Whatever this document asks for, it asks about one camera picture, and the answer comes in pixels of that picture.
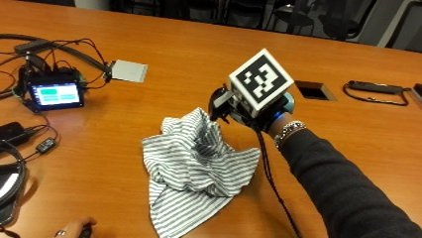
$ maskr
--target black sleeve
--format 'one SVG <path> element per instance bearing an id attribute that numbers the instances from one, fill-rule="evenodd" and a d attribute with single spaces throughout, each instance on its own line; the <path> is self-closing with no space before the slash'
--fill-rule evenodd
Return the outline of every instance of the black sleeve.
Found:
<path id="1" fill-rule="evenodd" d="M 330 237 L 422 237 L 421 227 L 333 145 L 304 129 L 281 153 L 324 217 Z"/>

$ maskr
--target wristband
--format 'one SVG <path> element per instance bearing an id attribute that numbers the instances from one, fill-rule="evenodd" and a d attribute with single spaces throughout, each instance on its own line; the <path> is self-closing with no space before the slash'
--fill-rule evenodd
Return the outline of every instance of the wristband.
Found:
<path id="1" fill-rule="evenodd" d="M 276 147 L 277 147 L 277 150 L 280 151 L 280 147 L 281 147 L 281 144 L 284 142 L 284 140 L 288 138 L 288 136 L 295 133 L 296 131 L 301 130 L 301 129 L 305 129 L 307 128 L 307 125 L 304 122 L 301 121 L 293 121 L 293 122 L 289 122 L 284 128 L 283 128 L 283 131 L 277 134 L 277 136 L 275 137 L 275 144 L 276 144 Z"/>

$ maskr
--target gray striped towel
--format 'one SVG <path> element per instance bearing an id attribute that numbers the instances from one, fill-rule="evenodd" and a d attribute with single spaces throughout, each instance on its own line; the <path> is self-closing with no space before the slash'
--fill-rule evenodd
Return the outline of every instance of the gray striped towel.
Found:
<path id="1" fill-rule="evenodd" d="M 204 223 L 249 184 L 260 150 L 236 151 L 197 108 L 165 118 L 163 134 L 143 140 L 151 176 L 151 218 L 159 236 L 176 238 Z"/>

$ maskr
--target power adapter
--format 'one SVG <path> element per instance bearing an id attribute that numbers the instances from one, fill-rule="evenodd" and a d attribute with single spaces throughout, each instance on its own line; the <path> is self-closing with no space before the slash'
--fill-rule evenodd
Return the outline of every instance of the power adapter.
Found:
<path id="1" fill-rule="evenodd" d="M 30 141 L 30 137 L 31 135 L 19 122 L 11 122 L 0 126 L 0 141 L 7 141 L 14 146 L 19 146 Z"/>

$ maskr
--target wooden table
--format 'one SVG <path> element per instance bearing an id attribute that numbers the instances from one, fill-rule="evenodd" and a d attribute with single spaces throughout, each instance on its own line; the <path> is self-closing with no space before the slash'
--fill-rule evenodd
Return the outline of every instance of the wooden table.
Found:
<path id="1" fill-rule="evenodd" d="M 114 80 L 91 90 L 86 106 L 47 112 L 63 139 L 56 149 L 28 163 L 31 179 L 19 218 L 10 227 L 26 237 L 51 237 L 74 218 L 98 220 L 96 237 L 157 237 L 149 219 L 149 175 L 141 139 L 160 134 L 165 117 L 205 110 L 213 90 L 263 49 L 279 59 L 296 80 L 323 83 L 336 101 L 307 99 L 297 86 L 295 115 L 329 139 L 346 157 L 422 224 L 422 107 L 406 93 L 406 107 L 349 98 L 349 80 L 410 87 L 421 82 L 422 55 L 329 40 L 236 29 L 179 20 L 2 0 L 2 33 L 48 40 L 91 38 L 107 60 L 149 65 L 144 83 Z M 0 52 L 20 41 L 0 40 Z M 76 47 L 95 56 L 94 50 Z M 58 54 L 84 77 L 99 71 Z M 23 63 L 2 66 L 14 71 Z M 0 75 L 2 88 L 10 83 Z M 0 123 L 43 124 L 16 98 L 0 101 Z M 259 147 L 251 129 L 220 122 L 236 150 Z M 30 155 L 47 136 L 20 147 Z M 327 237 L 321 215 L 291 175 L 285 160 L 265 137 L 273 176 L 305 237 Z M 269 188 L 260 163 L 256 176 L 227 208 L 187 237 L 295 237 L 287 215 Z"/>

